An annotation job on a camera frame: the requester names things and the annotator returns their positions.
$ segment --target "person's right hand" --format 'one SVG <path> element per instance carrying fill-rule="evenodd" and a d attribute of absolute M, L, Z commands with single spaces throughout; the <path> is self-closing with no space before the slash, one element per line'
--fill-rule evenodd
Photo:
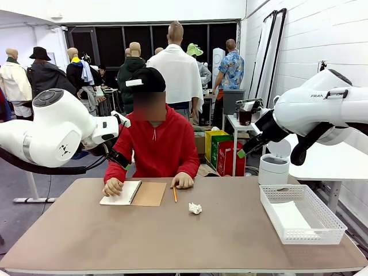
<path fill-rule="evenodd" d="M 103 188 L 102 192 L 105 197 L 120 196 L 123 185 L 124 183 L 122 183 L 119 179 L 113 177 L 106 181 L 106 185 Z"/>

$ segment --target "brown tabletop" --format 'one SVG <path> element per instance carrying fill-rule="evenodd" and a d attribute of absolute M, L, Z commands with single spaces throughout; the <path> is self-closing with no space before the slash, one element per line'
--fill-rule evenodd
<path fill-rule="evenodd" d="M 76 180 L 4 256 L 27 273 L 295 272 L 359 270 L 368 261 L 345 236 L 335 246 L 285 246 L 260 202 L 256 177 L 170 178 L 160 207 L 101 206 L 102 179 Z M 188 203 L 201 204 L 198 216 Z"/>

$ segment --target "yellow pencil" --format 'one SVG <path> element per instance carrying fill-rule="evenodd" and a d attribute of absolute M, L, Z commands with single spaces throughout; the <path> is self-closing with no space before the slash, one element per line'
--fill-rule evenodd
<path fill-rule="evenodd" d="M 176 190 L 175 186 L 173 187 L 172 191 L 174 192 L 174 199 L 175 199 L 175 202 L 178 202 L 178 198 L 177 198 L 177 190 Z"/>

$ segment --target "white pants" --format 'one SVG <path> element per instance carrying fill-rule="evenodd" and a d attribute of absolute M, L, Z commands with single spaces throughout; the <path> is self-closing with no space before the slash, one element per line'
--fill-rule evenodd
<path fill-rule="evenodd" d="M 30 108 L 26 108 L 25 106 L 14 106 L 14 112 L 17 116 L 21 116 L 21 117 L 30 117 L 32 115 L 32 111 Z"/>

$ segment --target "green hat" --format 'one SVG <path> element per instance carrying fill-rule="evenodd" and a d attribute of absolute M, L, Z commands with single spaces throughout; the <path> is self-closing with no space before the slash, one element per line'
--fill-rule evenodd
<path fill-rule="evenodd" d="M 197 44 L 190 43 L 188 45 L 188 49 L 187 49 L 186 53 L 190 56 L 193 56 L 193 55 L 200 56 L 200 55 L 203 54 L 203 51 L 201 50 L 200 47 L 198 47 Z"/>

